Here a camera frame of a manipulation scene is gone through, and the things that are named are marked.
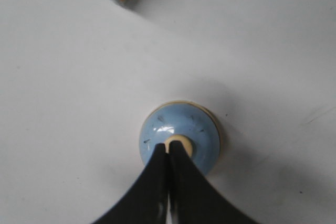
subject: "white surface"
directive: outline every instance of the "white surface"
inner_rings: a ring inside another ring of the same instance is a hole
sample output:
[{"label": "white surface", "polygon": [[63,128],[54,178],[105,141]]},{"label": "white surface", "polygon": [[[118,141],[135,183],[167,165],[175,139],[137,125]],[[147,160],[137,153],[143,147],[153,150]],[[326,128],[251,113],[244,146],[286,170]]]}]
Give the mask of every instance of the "white surface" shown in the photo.
[{"label": "white surface", "polygon": [[262,223],[336,219],[336,0],[0,0],[0,223],[90,223],[158,105],[212,110],[208,176]]}]

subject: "light blue ceramic knob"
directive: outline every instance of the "light blue ceramic knob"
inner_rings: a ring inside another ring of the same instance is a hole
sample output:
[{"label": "light blue ceramic knob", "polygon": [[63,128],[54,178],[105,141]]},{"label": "light blue ceramic knob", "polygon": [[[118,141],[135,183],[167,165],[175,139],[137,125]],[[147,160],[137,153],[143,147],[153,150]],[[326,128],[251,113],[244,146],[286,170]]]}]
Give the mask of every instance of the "light blue ceramic knob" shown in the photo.
[{"label": "light blue ceramic knob", "polygon": [[184,101],[170,102],[156,109],[144,122],[140,134],[144,164],[152,156],[155,145],[173,135],[183,135],[191,141],[191,159],[207,174],[220,153],[220,134],[214,117],[200,105]]}]

